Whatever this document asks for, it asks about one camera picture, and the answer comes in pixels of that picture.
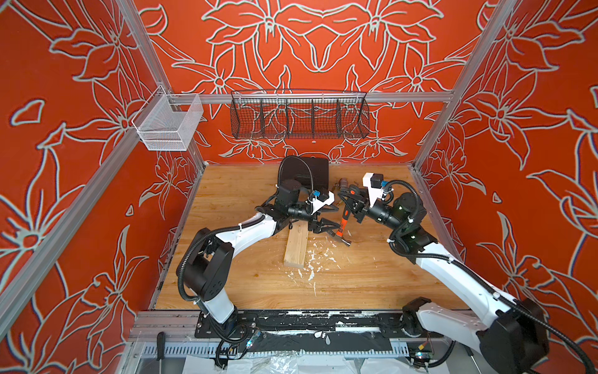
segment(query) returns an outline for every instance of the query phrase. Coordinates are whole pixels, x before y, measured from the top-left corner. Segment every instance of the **floral wallpaper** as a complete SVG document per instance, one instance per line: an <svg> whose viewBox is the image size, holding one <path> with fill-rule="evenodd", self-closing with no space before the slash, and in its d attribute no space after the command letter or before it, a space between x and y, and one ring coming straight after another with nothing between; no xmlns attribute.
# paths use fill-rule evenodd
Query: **floral wallpaper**
<svg viewBox="0 0 598 374"><path fill-rule="evenodd" d="M114 0L0 5L0 292L155 89ZM0 342L0 372L112 371L197 178L139 143Z"/></svg>
<svg viewBox="0 0 598 374"><path fill-rule="evenodd" d="M535 300L595 364L597 23L595 2L520 1L422 169L466 263ZM540 372L581 370L550 340Z"/></svg>
<svg viewBox="0 0 598 374"><path fill-rule="evenodd" d="M177 93L242 89L450 91L498 1L135 0ZM212 163L318 154L410 162L441 104L370 104L365 139L236 140L226 105L205 107L195 140Z"/></svg>

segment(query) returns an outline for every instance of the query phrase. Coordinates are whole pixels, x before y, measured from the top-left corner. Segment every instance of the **white wire basket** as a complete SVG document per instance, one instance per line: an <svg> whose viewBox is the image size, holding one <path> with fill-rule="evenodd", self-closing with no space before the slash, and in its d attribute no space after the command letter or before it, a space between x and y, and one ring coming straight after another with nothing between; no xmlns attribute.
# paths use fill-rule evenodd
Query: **white wire basket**
<svg viewBox="0 0 598 374"><path fill-rule="evenodd" d="M147 115L139 115L133 121L141 141L150 151L186 151L202 119L199 95L194 95L190 105L171 104L169 96L173 95L167 95L158 87L145 105Z"/></svg>

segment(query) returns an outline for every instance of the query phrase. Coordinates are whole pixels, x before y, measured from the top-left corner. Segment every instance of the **black cable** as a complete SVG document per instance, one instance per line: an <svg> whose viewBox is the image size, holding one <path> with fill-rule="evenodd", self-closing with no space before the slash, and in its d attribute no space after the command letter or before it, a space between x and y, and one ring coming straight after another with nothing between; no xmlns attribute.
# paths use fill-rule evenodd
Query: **black cable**
<svg viewBox="0 0 598 374"><path fill-rule="evenodd" d="M177 276L177 286L178 286L178 290L179 290L179 295L181 295L181 297L183 298L183 300L185 301L197 301L199 299L199 296L190 296L187 294L187 292L185 291L185 284L184 284L184 279L185 279L185 269L187 268L187 264L189 262L189 258L191 258L191 256L196 256L198 255L198 251L200 249L200 245L202 243L204 243L204 241L213 238L214 236L216 236L217 234L223 233L223 232L228 232L228 231L235 231L235 230L239 230L241 229L246 229L247 227L251 227L255 224L258 224L260 222L262 222L265 219L265 215L262 215L260 218L258 218L255 221L251 221L248 223L244 223L242 225L236 225L236 226L230 226L230 227L223 227L221 229L216 229L216 230L212 230L209 233L205 234L204 236L202 236L201 238L199 238L197 241L195 241L195 243L193 243L192 246L190 246L187 249L187 252L185 252L185 255L183 256L183 259L181 260L181 264L180 264L180 270Z"/></svg>
<svg viewBox="0 0 598 374"><path fill-rule="evenodd" d="M450 342L450 345L448 346L447 351L444 353L444 355L442 357L440 357L439 360L434 361L433 363L428 364L428 367L437 367L440 366L442 364L444 364L444 362L449 358L450 354L453 352L453 348L454 345L457 341L453 340L452 342ZM425 364L419 363L419 362L413 362L413 366L415 367L426 367Z"/></svg>
<svg viewBox="0 0 598 374"><path fill-rule="evenodd" d="M584 350L581 349L581 347L577 343L575 343L573 340L571 340L568 336L566 336L565 334L563 334L560 330L557 330L552 325L549 325L546 322L540 320L539 318L534 317L530 312L528 312L524 308L518 306L514 302L510 301L506 297L501 296L498 299L500 301L504 302L505 304L507 304L508 306L510 306L511 308L515 309L517 312L519 312L522 315L528 317L530 320L532 320L535 323L539 324L543 328L547 329L551 333L553 333L556 336L558 336L559 339L561 339L566 345L568 345L575 352L575 354L577 354L577 356L579 356L579 359L581 359L581 362L585 366L585 372L586 372L586 374L595 374L595 367L594 367L594 363L592 362L592 360L590 360L590 358L588 357L588 355L585 354Z"/></svg>
<svg viewBox="0 0 598 374"><path fill-rule="evenodd" d="M403 222L401 222L399 224L399 226L397 226L392 233L390 234L389 239L390 240L394 240L396 237L396 234L401 231L401 229L403 229L405 226L407 226L410 222L409 220L413 220L415 218L415 216L419 213L421 206L419 203L419 195L417 194L417 191L415 188L413 188L413 186L405 181L402 180L392 180L389 181L388 183L386 183L386 186L384 186L384 191L386 193L392 193L390 188L395 185L395 184L400 184L401 186L405 187L406 189L409 190L409 192L411 192L413 194L413 196L415 197L415 208L413 209L413 212L409 213L409 215L407 216L407 219L405 219Z"/></svg>
<svg viewBox="0 0 598 374"><path fill-rule="evenodd" d="M268 204L268 203L269 203L270 201L272 201L272 199L274 199L275 197L276 197L276 194L274 194L274 195L272 195L272 196L268 197L268 198L266 199L266 201L264 201L264 203L263 203L262 205L266 205L266 204Z"/></svg>
<svg viewBox="0 0 598 374"><path fill-rule="evenodd" d="M395 199L395 194L393 194L392 191L390 191L389 193L386 193L386 197L388 197L388 199L385 198L384 200L382 200L382 204L384 205L390 204Z"/></svg>
<svg viewBox="0 0 598 374"><path fill-rule="evenodd" d="M435 253L408 254L408 253L402 253L402 252L398 251L394 242L390 242L389 245L390 245L391 250L394 253L398 254L399 256L412 257L412 258L414 257L416 259L437 259L437 260L444 260L444 261L447 261L447 262L450 261L450 257L449 256L445 256L443 254L435 254ZM471 270L470 268L468 268L462 262L460 262L458 260L453 260L452 262L449 262L449 263L457 266L459 269L461 269L465 273L467 273L467 275L469 275L476 282L478 282L482 287L484 287L484 289L488 293L494 294L496 292L495 289L488 282L486 282L484 279L482 279L479 275L477 275L473 270ZM553 333L556 336L558 336L559 339L561 339L566 345L568 345L575 352L575 354L579 357L579 359L581 360L581 362L585 366L585 373L586 374L596 374L595 373L595 368L594 368L594 363L590 360L590 358L588 357L588 355L584 352L583 349L581 349L581 347L577 343L575 343L573 340L571 340L569 337L567 337L564 333L562 333L561 331L557 330L555 327L553 327L552 325L546 323L545 321L542 321L542 320L534 317L530 312L528 312L527 310L525 310L524 308L522 308L518 304L510 301L509 299L507 299L503 295L500 295L499 298L498 298L498 300L500 300L501 302L503 302L504 304L508 305L512 309L516 310L520 314L528 317L533 322L539 324L543 328L547 329L551 333Z"/></svg>
<svg viewBox="0 0 598 374"><path fill-rule="evenodd" d="M309 193L311 195L311 193L313 192L313 175L312 175L312 170L310 169L309 165L307 164L307 162L305 162L305 160L303 160L302 158L295 156L295 155L289 155L286 156L284 159L282 159L282 161L280 162L280 166L278 166L278 179L277 179L277 185L280 186L280 176L282 175L282 165L284 165L285 161L287 159L297 159L301 162L303 162L303 164L305 165L305 167L307 168L307 171L309 171L309 180L311 182L311 186L312 188L310 188Z"/></svg>
<svg viewBox="0 0 598 374"><path fill-rule="evenodd" d="M228 334L228 336L226 336L224 334L224 332L220 329L220 326L218 324L218 322L212 317L209 316L210 318L210 330L214 331L216 333L216 335L218 335L218 337L220 338L220 343L218 343L218 346L216 347L216 365L220 368L220 369L224 369L226 367L226 365L224 363L222 363L220 361L220 355L221 354L226 354L227 359L228 360L233 360L233 358L230 357L230 351L232 349L237 349L237 353L239 353L239 346L245 341L247 340L249 337L247 336L247 325L246 324L238 324L237 326L235 326L231 332ZM231 336L239 329L241 328L241 337L237 338L237 339L233 339L231 338ZM223 349L222 346L224 345L224 343L228 343L229 346L226 349ZM241 358L243 358L245 356L245 354L247 353L248 347L247 345L245 345L245 349L243 350L243 353L241 354L241 357L238 358L238 360L240 360Z"/></svg>

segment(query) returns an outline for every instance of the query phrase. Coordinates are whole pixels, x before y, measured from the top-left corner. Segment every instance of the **wire basket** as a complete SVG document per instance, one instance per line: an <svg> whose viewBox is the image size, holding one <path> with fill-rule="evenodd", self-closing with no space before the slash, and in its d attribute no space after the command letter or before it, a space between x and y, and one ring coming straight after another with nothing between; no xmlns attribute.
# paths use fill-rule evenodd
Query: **wire basket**
<svg viewBox="0 0 598 374"><path fill-rule="evenodd" d="M365 94L288 89L233 91L231 132L236 139L365 138L370 133Z"/></svg>
<svg viewBox="0 0 598 374"><path fill-rule="evenodd" d="M147 115L140 115L133 122L139 137L150 151L187 150L202 119L203 106L199 95L194 95L191 105L183 107L171 104L170 96L173 95L167 95L159 87L146 103L146 110L149 110Z"/></svg>

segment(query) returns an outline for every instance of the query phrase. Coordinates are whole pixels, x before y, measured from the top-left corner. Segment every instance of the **black case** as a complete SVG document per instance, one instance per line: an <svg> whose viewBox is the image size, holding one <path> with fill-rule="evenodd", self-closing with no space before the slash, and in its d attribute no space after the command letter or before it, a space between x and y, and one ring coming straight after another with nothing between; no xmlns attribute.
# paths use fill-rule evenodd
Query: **black case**
<svg viewBox="0 0 598 374"><path fill-rule="evenodd" d="M312 170L313 175L313 188L315 190L324 189L328 190L328 159L322 157L301 157L309 168ZM296 158L289 158L285 161L282 166L282 173L280 175L280 181L287 179L295 179L301 185L307 189L310 187L309 171L303 164Z"/></svg>

